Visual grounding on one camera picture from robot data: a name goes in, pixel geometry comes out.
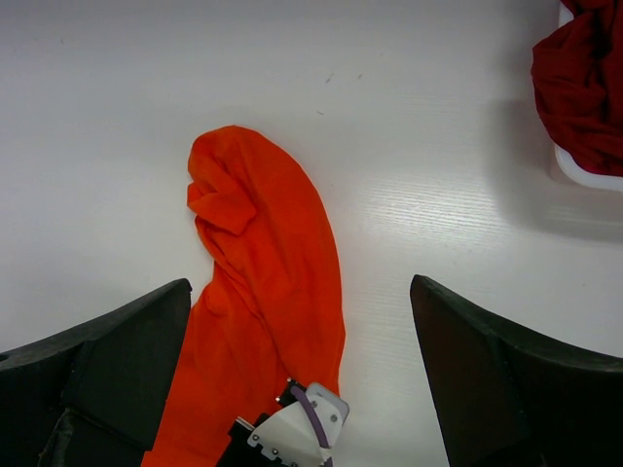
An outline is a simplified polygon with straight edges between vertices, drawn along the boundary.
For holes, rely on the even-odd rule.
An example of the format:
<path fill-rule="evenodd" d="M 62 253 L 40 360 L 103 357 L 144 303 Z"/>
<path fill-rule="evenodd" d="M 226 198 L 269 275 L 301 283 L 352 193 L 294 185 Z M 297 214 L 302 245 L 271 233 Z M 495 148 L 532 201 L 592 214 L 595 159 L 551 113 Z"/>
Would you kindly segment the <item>orange t shirt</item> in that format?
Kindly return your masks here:
<path fill-rule="evenodd" d="M 147 466 L 213 466 L 238 417 L 276 410 L 285 382 L 339 388 L 338 252 L 321 199 L 285 151 L 225 126 L 193 143 L 187 204 L 213 274 L 193 305 Z"/>

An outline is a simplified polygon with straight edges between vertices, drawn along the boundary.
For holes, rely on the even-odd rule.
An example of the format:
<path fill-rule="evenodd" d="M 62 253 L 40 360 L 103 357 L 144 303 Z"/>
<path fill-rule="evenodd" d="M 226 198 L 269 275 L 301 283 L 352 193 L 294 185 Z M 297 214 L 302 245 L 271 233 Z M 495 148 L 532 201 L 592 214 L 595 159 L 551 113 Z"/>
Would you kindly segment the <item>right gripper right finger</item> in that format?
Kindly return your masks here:
<path fill-rule="evenodd" d="M 621 358 L 547 337 L 423 275 L 410 299 L 450 465 L 621 465 Z"/>

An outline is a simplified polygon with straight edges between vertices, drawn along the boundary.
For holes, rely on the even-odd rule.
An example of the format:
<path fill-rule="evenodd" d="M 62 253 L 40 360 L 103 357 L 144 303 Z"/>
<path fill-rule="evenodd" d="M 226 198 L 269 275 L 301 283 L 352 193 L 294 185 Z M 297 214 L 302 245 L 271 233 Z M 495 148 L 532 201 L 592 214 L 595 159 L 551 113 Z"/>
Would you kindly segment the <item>white plastic basket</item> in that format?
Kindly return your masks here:
<path fill-rule="evenodd" d="M 622 100 L 622 2 L 619 1 L 619 13 L 616 14 L 619 25 L 616 26 L 618 32 L 615 34 L 615 44 L 618 47 L 619 58 L 615 59 L 615 64 L 619 68 L 619 77 L 615 78 L 609 86 L 609 90 L 614 90 L 618 100 Z M 594 173 L 586 170 L 577 163 L 575 158 L 564 148 L 554 144 L 554 150 L 550 158 L 550 172 L 554 179 L 567 180 L 568 182 L 596 190 L 612 191 L 622 193 L 622 177 Z"/>

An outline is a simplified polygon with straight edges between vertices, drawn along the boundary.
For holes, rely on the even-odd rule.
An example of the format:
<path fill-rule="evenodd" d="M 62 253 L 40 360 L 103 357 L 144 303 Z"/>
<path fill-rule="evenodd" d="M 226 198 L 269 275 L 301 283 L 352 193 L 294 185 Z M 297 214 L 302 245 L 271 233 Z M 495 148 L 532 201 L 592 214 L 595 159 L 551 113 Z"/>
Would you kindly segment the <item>dark red t shirt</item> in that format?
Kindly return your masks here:
<path fill-rule="evenodd" d="M 539 118 L 583 169 L 622 175 L 622 3 L 565 1 L 572 19 L 532 49 Z"/>

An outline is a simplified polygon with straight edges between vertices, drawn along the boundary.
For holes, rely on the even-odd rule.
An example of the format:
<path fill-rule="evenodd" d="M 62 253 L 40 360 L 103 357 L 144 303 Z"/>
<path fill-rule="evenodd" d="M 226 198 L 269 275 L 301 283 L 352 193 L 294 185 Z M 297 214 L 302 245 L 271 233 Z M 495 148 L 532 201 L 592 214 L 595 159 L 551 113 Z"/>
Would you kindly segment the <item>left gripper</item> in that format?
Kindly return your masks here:
<path fill-rule="evenodd" d="M 305 386 L 290 378 L 276 399 L 279 411 L 261 413 L 254 423 L 238 417 L 217 466 L 304 466 L 305 413 L 296 394 L 305 394 Z"/>

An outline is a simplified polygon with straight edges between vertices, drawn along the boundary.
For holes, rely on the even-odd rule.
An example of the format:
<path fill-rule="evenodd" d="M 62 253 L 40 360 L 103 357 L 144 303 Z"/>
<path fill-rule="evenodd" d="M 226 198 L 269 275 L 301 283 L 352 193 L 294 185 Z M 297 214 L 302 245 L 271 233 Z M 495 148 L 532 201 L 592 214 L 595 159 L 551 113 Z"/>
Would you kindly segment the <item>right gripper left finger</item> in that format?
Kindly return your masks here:
<path fill-rule="evenodd" d="M 161 425 L 191 307 L 177 279 L 1 354 L 4 466 L 138 466 Z"/>

